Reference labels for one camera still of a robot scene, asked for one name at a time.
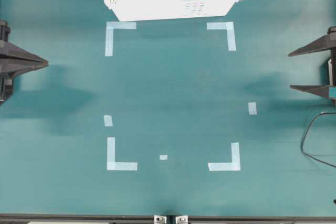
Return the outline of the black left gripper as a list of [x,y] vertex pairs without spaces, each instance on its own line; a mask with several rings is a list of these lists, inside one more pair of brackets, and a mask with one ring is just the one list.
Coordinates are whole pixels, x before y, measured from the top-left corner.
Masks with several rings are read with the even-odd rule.
[[326,86],[299,86],[290,85],[292,89],[311,93],[329,100],[335,100],[335,26],[329,27],[327,35],[324,35],[317,40],[296,49],[291,52],[288,56],[298,56],[304,54],[310,54],[314,52],[321,51],[331,51],[331,57],[328,61],[329,67],[329,85]]

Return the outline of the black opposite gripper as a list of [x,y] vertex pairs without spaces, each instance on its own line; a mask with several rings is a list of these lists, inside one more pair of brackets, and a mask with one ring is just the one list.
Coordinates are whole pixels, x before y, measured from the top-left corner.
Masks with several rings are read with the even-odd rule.
[[[1,20],[1,105],[13,94],[13,78],[48,67],[49,65],[47,60],[8,42],[10,33],[11,29],[8,22]],[[9,64],[7,66],[8,59],[25,60],[41,64]]]

